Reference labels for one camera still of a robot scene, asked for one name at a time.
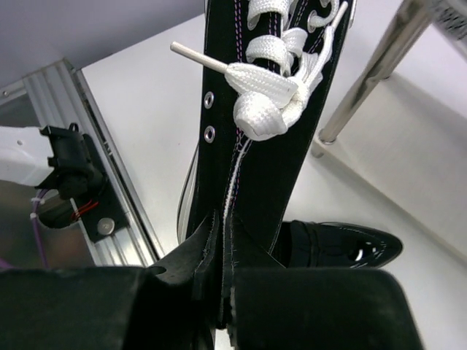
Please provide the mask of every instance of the white wall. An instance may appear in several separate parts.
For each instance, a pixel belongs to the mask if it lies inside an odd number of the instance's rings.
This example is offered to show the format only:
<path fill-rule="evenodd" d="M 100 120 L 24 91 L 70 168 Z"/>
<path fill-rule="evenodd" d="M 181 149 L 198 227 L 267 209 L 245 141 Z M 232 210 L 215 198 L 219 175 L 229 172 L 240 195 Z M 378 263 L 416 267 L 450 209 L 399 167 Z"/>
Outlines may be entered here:
<path fill-rule="evenodd" d="M 203 0 L 1 0 L 0 87 L 63 57 L 87 66 L 203 10 Z"/>

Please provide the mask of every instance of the white robot part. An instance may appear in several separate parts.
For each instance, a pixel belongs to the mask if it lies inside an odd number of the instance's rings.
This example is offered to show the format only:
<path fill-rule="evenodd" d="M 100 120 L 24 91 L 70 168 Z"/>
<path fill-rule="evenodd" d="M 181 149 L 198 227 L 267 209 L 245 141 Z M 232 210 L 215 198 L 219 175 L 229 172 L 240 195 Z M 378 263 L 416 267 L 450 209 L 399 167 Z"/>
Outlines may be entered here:
<path fill-rule="evenodd" d="M 39 128 L 0 127 L 0 180 L 38 186 L 54 170 L 51 157 L 50 141 Z"/>

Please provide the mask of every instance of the metal rod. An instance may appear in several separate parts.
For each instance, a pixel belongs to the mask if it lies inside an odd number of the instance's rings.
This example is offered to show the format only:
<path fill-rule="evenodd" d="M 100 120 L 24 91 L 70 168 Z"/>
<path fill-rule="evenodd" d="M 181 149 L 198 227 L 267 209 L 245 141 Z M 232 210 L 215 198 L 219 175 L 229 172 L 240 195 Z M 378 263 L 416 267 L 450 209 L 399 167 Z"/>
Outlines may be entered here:
<path fill-rule="evenodd" d="M 320 140 L 331 143 L 366 100 L 378 82 L 388 78 L 412 45 L 430 24 L 423 0 L 404 0 L 363 73 L 358 77 L 328 124 L 320 131 Z"/>
<path fill-rule="evenodd" d="M 179 42 L 172 42 L 170 44 L 170 50 L 178 53 L 186 58 L 191 59 L 197 63 L 202 64 L 203 66 L 212 69 L 213 71 L 218 71 L 219 73 L 225 74 L 227 71 L 227 65 L 223 62 L 210 58 L 209 56 L 203 55 L 195 50 L 192 50 L 185 45 L 180 44 Z"/>

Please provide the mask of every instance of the shoe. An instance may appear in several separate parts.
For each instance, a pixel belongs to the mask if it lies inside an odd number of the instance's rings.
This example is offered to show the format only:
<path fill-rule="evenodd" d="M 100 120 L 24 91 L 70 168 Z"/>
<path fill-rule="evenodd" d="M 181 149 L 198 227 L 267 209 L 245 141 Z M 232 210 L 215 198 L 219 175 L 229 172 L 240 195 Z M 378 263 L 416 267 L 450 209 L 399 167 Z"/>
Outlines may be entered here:
<path fill-rule="evenodd" d="M 402 252 L 395 236 L 341 222 L 283 222 L 272 256 L 288 268 L 380 268 Z"/>
<path fill-rule="evenodd" d="M 204 54 L 221 63 L 217 70 L 223 74 L 204 68 L 198 150 L 178 211 L 180 242 L 218 211 L 222 230 L 227 216 L 235 216 L 271 252 L 353 5 L 354 0 L 208 1 Z M 293 111 L 285 113 L 285 107 Z"/>

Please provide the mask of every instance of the white shoelace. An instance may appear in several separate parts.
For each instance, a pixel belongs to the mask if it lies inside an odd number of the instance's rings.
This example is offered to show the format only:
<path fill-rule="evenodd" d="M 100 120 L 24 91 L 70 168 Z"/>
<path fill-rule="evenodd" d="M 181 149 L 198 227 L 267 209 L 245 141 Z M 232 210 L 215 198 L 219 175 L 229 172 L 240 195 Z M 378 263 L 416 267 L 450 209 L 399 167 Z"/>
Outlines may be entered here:
<path fill-rule="evenodd" d="M 339 7 L 339 0 L 321 0 L 323 6 L 331 3 L 331 13 L 322 18 L 310 14 L 308 30 L 325 27 L 323 49 L 317 53 L 303 52 L 308 33 L 301 28 L 288 28 L 290 9 L 297 0 L 250 0 L 248 28 L 254 28 L 262 14 L 278 12 L 282 16 L 281 37 L 263 35 L 251 40 L 246 56 L 248 63 L 224 64 L 192 51 L 178 43 L 171 49 L 215 71 L 223 73 L 227 83 L 239 93 L 233 107 L 236 125 L 254 141 L 264 141 L 287 132 L 305 110 L 314 89 L 323 80 L 322 70 L 332 53 L 334 32 L 342 19 L 347 2 Z M 276 62 L 280 73 L 252 64 L 257 58 Z M 295 58 L 298 71 L 291 76 Z"/>

